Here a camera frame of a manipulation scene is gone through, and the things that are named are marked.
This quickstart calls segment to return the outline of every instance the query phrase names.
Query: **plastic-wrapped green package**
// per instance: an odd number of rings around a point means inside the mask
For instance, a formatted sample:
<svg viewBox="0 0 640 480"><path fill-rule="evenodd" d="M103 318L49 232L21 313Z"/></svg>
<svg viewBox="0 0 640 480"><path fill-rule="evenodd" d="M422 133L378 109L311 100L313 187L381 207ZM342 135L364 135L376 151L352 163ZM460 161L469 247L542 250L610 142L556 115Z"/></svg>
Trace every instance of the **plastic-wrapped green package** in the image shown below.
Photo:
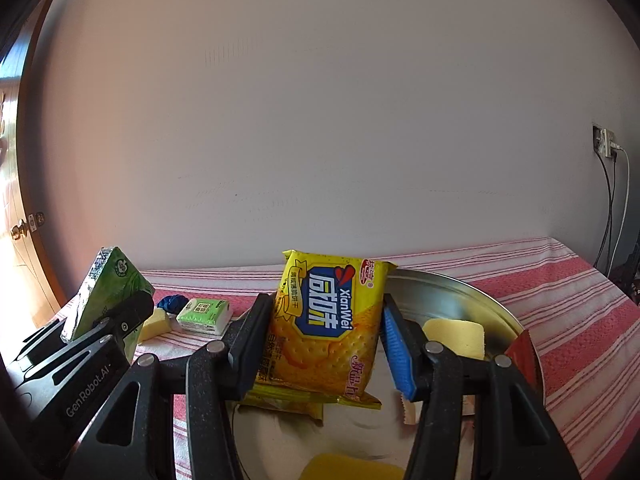
<svg viewBox="0 0 640 480"><path fill-rule="evenodd" d="M73 341L91 330L94 321L134 292L155 290L118 247L101 248L76 297L77 307L69 313L62 339ZM125 355L133 360L142 325L125 339Z"/></svg>

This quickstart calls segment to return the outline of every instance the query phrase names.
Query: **blue cloth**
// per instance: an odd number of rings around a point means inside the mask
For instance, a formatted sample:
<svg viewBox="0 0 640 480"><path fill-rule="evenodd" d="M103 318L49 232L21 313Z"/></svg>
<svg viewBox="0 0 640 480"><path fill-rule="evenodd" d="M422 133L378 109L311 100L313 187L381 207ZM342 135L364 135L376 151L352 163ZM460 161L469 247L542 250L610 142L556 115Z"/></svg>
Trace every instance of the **blue cloth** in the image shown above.
<svg viewBox="0 0 640 480"><path fill-rule="evenodd" d="M156 306L168 314L174 314L177 316L188 302L189 300L183 295L174 294L172 296L165 296L162 300L158 301L158 305Z"/></svg>

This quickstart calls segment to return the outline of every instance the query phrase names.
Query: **blue label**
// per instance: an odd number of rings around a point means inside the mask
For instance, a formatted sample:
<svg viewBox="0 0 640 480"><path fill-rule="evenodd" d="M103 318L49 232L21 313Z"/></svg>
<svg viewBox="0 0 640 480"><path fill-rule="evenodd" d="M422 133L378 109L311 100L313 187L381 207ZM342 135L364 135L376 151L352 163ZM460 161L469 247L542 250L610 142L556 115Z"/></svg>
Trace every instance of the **blue label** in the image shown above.
<svg viewBox="0 0 640 480"><path fill-rule="evenodd" d="M339 337L352 330L353 267L313 267L302 280L302 316L296 325L305 335Z"/></svg>

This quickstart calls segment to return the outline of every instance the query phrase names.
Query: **white cable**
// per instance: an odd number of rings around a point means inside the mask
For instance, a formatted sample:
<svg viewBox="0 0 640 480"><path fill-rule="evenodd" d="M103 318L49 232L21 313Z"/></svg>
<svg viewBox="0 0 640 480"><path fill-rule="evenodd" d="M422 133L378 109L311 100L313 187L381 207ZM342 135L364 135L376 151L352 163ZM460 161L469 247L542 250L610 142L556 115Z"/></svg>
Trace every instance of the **white cable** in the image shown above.
<svg viewBox="0 0 640 480"><path fill-rule="evenodd" d="M618 243L620 241L620 235L622 234L622 228L625 226L625 217L626 217L626 205L629 203L629 177L631 175L631 168L629 166L629 156L626 154L624 148L619 145L615 145L616 150L625 154L626 158L626 196L625 196L625 208L622 212L622 223L620 224L620 232L618 233L618 239L616 240L616 245L613 247L613 255L611 256L611 263L609 264L609 269L607 269L607 278L611 273L611 268L613 267L613 258L616 257L616 249L618 248Z"/></svg>

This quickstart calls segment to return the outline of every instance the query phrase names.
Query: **blue gripper pad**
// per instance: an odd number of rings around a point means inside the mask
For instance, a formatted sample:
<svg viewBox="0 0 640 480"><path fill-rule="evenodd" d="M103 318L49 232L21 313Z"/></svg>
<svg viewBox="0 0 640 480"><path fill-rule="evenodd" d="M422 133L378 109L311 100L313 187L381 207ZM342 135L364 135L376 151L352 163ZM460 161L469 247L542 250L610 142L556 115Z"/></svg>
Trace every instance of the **blue gripper pad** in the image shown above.
<svg viewBox="0 0 640 480"><path fill-rule="evenodd" d="M380 327L382 346L385 349L386 360L389 363L389 368L391 368L391 375L394 378L396 389L400 390L407 400L414 400L417 385L414 380L412 357L404 338L402 338L398 323L394 319L393 309L399 316L400 314L395 304L390 306L385 302L385 307L382 311L382 326Z"/></svg>

